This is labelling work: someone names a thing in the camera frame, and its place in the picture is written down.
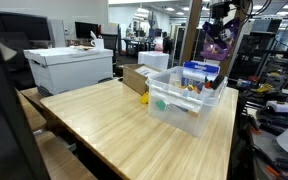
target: person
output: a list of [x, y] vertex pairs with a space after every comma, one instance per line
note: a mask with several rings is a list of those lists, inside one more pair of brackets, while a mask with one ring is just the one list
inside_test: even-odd
[[168, 53], [171, 55], [172, 53], [172, 41], [169, 36], [167, 36], [167, 32], [163, 32], [163, 53]]

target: black chair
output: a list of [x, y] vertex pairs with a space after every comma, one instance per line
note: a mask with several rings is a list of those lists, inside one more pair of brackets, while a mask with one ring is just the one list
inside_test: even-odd
[[117, 43], [117, 34], [102, 34], [102, 38], [104, 40], [104, 48], [113, 50], [113, 73], [116, 72], [116, 43]]

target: bin lid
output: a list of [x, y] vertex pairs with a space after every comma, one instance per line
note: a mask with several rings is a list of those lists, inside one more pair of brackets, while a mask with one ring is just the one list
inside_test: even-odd
[[140, 54], [146, 54], [149, 56], [169, 56], [169, 54], [165, 54], [163, 52], [158, 52], [158, 51], [142, 51], [139, 52]]
[[113, 51], [109, 49], [92, 49], [88, 51], [82, 51], [70, 47], [65, 47], [24, 50], [24, 55], [27, 59], [37, 61], [43, 65], [55, 65], [112, 57]]

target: light wood tabletop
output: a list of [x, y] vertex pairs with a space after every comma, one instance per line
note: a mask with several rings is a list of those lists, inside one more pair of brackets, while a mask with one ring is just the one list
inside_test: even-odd
[[17, 97], [19, 98], [19, 103], [24, 110], [24, 114], [28, 123], [31, 127], [31, 130], [34, 132], [39, 129], [43, 129], [46, 125], [46, 120], [44, 117], [33, 107], [33, 105], [28, 102], [28, 100], [16, 90]]
[[226, 179], [238, 91], [226, 88], [200, 138], [148, 115], [117, 80], [41, 103], [125, 179]]
[[36, 142], [52, 180], [97, 179], [53, 133], [39, 134]]
[[29, 100], [35, 103], [39, 108], [43, 108], [40, 100], [44, 98], [38, 91], [37, 88], [25, 89], [21, 93], [26, 96]]

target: label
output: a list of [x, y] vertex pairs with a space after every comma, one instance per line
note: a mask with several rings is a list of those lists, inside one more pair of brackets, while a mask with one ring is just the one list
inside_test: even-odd
[[197, 63], [197, 62], [185, 62], [185, 68], [197, 69], [208, 73], [218, 74], [220, 71], [220, 67], [217, 65], [205, 64], [205, 63]]

